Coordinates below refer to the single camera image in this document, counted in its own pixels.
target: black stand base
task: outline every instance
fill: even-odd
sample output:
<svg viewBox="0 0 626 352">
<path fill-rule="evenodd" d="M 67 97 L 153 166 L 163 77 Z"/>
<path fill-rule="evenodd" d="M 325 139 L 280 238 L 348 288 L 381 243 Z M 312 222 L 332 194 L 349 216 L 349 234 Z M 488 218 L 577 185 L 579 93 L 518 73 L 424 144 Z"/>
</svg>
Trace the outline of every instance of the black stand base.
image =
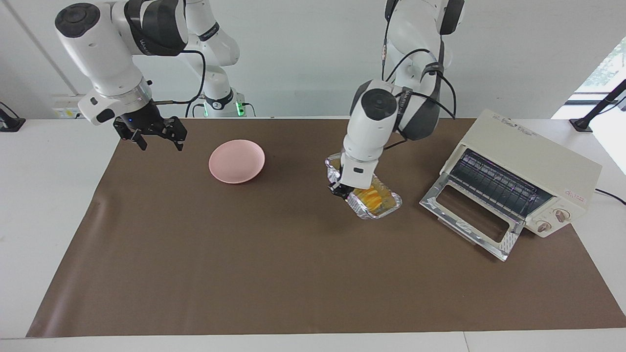
<svg viewBox="0 0 626 352">
<path fill-rule="evenodd" d="M 572 118 L 570 120 L 570 123 L 572 124 L 572 126 L 574 127 L 574 129 L 576 129 L 576 131 L 578 132 L 588 132 L 588 133 L 592 133 L 593 130 L 591 129 L 591 127 L 587 127 L 587 128 L 581 128 L 579 127 L 576 123 L 578 122 L 578 119 L 576 118 Z"/>
<path fill-rule="evenodd" d="M 15 121 L 18 122 L 18 124 L 15 127 L 12 127 L 12 128 L 0 127 L 0 132 L 17 132 L 17 131 L 19 131 L 19 129 L 22 128 L 22 126 L 24 126 L 24 122 L 26 122 L 26 119 L 25 118 L 16 118 Z"/>
</svg>

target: round pink dish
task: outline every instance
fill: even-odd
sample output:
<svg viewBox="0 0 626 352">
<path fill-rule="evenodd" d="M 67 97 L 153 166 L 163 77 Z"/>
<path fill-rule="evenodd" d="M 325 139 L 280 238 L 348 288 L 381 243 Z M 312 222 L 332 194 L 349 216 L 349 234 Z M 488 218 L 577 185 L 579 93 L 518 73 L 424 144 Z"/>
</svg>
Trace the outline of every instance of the round pink dish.
<svg viewBox="0 0 626 352">
<path fill-rule="evenodd" d="M 226 184 L 242 184 L 254 179 L 265 165 L 265 153 L 249 140 L 232 140 L 217 147 L 208 160 L 208 169 Z"/>
</svg>

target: brown mat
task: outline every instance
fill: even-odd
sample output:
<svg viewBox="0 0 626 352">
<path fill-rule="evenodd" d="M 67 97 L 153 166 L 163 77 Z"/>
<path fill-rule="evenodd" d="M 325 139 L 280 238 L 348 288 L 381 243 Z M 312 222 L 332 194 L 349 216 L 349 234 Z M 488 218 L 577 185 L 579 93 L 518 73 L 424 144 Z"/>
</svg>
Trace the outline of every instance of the brown mat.
<svg viewBox="0 0 626 352">
<path fill-rule="evenodd" d="M 383 155 L 404 206 L 379 221 L 326 188 L 346 121 L 187 120 L 182 153 L 121 143 L 28 336 L 626 327 L 572 227 L 526 233 L 503 263 L 418 205 L 472 122 Z M 267 165 L 221 184 L 208 156 L 237 138 Z"/>
</svg>

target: white robotic arm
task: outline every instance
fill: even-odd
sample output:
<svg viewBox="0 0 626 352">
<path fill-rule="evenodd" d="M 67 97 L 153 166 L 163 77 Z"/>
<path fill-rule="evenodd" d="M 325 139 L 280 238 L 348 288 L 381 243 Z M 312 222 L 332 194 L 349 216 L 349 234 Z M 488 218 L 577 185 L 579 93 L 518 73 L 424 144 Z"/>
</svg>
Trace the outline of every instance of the white robotic arm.
<svg viewBox="0 0 626 352">
<path fill-rule="evenodd" d="M 223 102 L 223 108 L 215 110 L 237 107 L 236 100 L 228 99 L 232 89 L 219 66 L 234 65 L 239 47 L 220 30 L 208 0 L 188 4 L 185 0 L 79 3 L 63 9 L 55 25 L 69 55 L 94 87 L 79 102 L 83 115 L 95 125 L 115 118 L 113 125 L 120 137 L 142 149 L 146 148 L 142 135 L 158 135 L 181 150 L 187 131 L 178 118 L 160 116 L 149 82 L 132 55 L 178 56 L 185 48 L 199 51 L 206 57 L 208 71 L 203 98 Z M 202 60 L 185 56 L 201 76 L 205 69 Z M 230 113 L 241 115 L 237 110 Z"/>
<path fill-rule="evenodd" d="M 388 0 L 389 52 L 394 83 L 373 80 L 357 90 L 341 157 L 341 178 L 330 186 L 344 199 L 368 189 L 392 132 L 406 140 L 432 134 L 439 120 L 441 76 L 446 62 L 442 35 L 461 20 L 464 0 Z"/>
</svg>

